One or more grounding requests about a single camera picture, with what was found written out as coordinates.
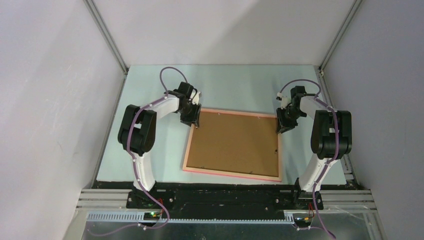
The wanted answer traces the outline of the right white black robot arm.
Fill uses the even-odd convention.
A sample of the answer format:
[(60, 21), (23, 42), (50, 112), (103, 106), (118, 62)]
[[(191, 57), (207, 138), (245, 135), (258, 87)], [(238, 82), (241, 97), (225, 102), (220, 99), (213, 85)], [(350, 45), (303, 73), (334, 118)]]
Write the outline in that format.
[(313, 154), (305, 172), (296, 179), (290, 196), (295, 208), (304, 209), (316, 198), (329, 169), (352, 150), (352, 114), (335, 110), (318, 94), (307, 93), (304, 86), (293, 87), (290, 97), (278, 92), (276, 99), (281, 102), (276, 109), (277, 134), (293, 130), (299, 118), (313, 120), (310, 137)]

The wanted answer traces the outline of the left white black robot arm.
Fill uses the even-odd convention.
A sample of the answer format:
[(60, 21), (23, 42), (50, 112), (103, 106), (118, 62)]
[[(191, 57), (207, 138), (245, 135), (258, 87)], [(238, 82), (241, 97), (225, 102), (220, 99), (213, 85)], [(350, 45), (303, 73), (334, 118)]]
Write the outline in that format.
[(145, 106), (126, 107), (118, 131), (118, 142), (133, 162), (134, 186), (143, 190), (138, 201), (145, 208), (153, 208), (158, 194), (151, 189), (156, 183), (150, 151), (156, 140), (157, 121), (169, 114), (179, 114), (180, 122), (189, 127), (200, 126), (201, 92), (187, 82), (174, 90), (167, 90), (159, 99)]

